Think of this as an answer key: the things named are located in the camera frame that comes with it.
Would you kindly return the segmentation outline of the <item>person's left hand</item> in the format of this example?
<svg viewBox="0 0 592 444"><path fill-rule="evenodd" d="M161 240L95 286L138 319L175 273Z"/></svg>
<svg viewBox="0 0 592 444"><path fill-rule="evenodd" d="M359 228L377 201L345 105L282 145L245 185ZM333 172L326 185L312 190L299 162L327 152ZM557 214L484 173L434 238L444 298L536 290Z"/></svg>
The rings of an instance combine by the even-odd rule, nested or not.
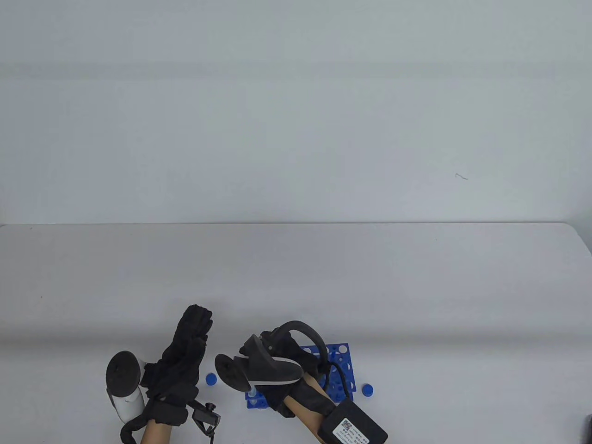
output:
<svg viewBox="0 0 592 444"><path fill-rule="evenodd" d="M199 367L213 325L212 315L209 309L190 305L159 361L146 364L140 381L148 398L142 412L146 420L169 426L186 422L187 406L198 395Z"/></svg>

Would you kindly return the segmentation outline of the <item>person's right hand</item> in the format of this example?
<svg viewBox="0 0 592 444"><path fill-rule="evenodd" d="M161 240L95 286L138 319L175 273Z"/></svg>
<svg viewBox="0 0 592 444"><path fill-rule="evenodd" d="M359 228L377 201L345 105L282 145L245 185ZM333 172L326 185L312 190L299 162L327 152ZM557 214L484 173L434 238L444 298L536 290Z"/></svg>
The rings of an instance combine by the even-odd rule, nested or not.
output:
<svg viewBox="0 0 592 444"><path fill-rule="evenodd" d="M248 359L246 378L250 385L254 385L268 407L281 416L296 416L287 406L287 398L322 417L330 416L335 410L334 402L305 380L305 376L310 376L318 382L319 372L326 370L327 364L303 351L289 332L275 338L274 332L264 331L249 339L239 353Z"/></svg>

